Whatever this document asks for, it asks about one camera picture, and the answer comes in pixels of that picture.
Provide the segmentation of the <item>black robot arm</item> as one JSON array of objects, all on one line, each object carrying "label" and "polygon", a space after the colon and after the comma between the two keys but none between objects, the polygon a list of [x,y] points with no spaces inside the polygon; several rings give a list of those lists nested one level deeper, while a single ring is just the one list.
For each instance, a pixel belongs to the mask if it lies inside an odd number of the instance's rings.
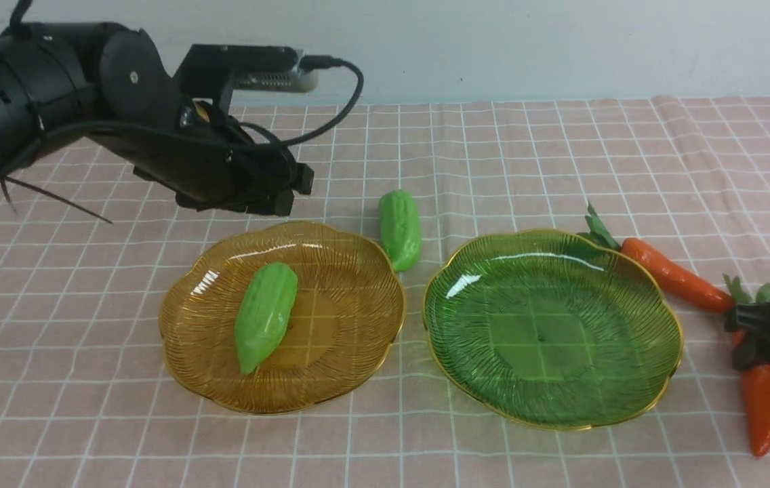
[{"label": "black robot arm", "polygon": [[[345,68],[355,87],[322,126],[288,140],[229,115],[237,90],[306,93],[320,69]],[[292,47],[195,44],[169,74],[149,34],[114,22],[25,24],[0,36],[0,186],[83,137],[133,164],[195,211],[288,216],[314,172],[290,148],[350,114],[364,76],[351,62]]]}]

